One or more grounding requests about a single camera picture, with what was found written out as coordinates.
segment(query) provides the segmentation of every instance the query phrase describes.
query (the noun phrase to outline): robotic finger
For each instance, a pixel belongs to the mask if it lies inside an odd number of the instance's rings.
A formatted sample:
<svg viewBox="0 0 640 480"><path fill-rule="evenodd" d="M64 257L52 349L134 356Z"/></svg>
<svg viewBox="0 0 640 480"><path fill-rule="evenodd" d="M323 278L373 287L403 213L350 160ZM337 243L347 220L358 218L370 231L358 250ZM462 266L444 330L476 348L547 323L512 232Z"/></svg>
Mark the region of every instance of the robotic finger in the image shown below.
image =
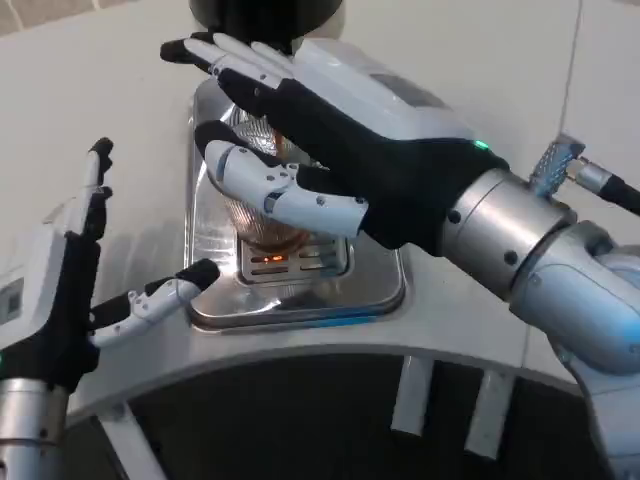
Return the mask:
<svg viewBox="0 0 640 480"><path fill-rule="evenodd" d="M216 77L224 70L233 70L269 88L277 88L283 79L293 76L286 56L260 43L249 47L223 33L197 33L166 42L160 57L172 63L193 64Z"/></svg>
<svg viewBox="0 0 640 480"><path fill-rule="evenodd" d="M338 236L358 235L368 203L350 194L330 171L296 163L282 165L246 144L220 140L223 135L203 135L203 131L225 128L220 124L210 127L200 127L196 142L211 182L223 194L282 223Z"/></svg>
<svg viewBox="0 0 640 480"><path fill-rule="evenodd" d="M161 322L213 284L220 272L211 260L145 285L144 291L130 291L91 309L90 341L98 348L120 344Z"/></svg>
<svg viewBox="0 0 640 480"><path fill-rule="evenodd" d="M87 152L82 185L68 201L58 205L43 221L57 232L73 232L90 235L100 240L106 225L106 201L113 195L111 188L104 186L105 173L113 162L109 158L113 142L101 138Z"/></svg>

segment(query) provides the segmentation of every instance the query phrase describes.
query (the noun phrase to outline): robotic arm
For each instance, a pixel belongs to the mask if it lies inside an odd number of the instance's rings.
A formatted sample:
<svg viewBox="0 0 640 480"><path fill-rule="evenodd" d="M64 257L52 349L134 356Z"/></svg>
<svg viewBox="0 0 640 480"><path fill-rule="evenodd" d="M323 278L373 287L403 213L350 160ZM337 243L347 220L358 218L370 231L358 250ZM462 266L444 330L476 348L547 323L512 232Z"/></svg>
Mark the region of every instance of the robotic arm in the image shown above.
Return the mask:
<svg viewBox="0 0 640 480"><path fill-rule="evenodd" d="M638 192L579 158L584 145L566 136L529 181L517 177L438 98L337 41L305 40L290 59L195 34L161 56L217 77L323 166L283 166L211 122L196 143L218 189L285 223L448 258L547 334L612 471L640 478L640 248L618 247L553 199L568 172L634 213Z"/></svg>
<svg viewBox="0 0 640 480"><path fill-rule="evenodd" d="M37 226L24 258L0 271L0 478L59 478L67 400L98 365L99 349L150 328L218 278L198 262L144 293L91 308L106 227L108 139L89 151L78 195Z"/></svg>

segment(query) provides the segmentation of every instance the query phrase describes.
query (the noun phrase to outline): stainless steel drip tray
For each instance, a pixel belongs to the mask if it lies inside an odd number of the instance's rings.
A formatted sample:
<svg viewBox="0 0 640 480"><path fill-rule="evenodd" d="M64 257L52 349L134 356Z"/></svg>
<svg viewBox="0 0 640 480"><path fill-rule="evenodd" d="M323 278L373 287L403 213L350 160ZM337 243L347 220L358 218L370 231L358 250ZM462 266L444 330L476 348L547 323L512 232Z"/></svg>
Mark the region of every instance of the stainless steel drip tray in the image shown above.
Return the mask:
<svg viewBox="0 0 640 480"><path fill-rule="evenodd" d="M231 115L233 105L215 81L203 83L194 100L192 127ZM221 272L191 304L196 327L221 330L378 316L402 302L399 254L366 235L353 242L313 235L297 252L275 256L240 242L193 142L187 187L185 264L209 258Z"/></svg>

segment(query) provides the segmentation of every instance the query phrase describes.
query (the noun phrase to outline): black glove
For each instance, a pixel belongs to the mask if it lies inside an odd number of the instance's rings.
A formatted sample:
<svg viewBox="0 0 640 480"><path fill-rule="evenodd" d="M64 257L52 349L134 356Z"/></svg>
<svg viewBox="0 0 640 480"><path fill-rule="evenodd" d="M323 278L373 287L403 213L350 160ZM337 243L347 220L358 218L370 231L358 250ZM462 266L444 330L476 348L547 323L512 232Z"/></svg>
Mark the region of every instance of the black glove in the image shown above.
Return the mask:
<svg viewBox="0 0 640 480"><path fill-rule="evenodd" d="M210 41L211 36L197 38ZM161 57L202 68L202 60L194 58L182 42L164 44ZM285 78L272 89L224 69L218 81L240 108L256 117L266 116L275 130L330 169L330 174L306 175L315 188L324 184L325 189L366 199L369 210L361 229L386 248L413 243L431 255L439 255L442 225L460 195L488 170L509 168L490 150L468 140L383 137L293 78ZM196 132L201 151L212 140L243 144L221 124L203 125ZM259 156L267 163L268 156Z"/></svg>

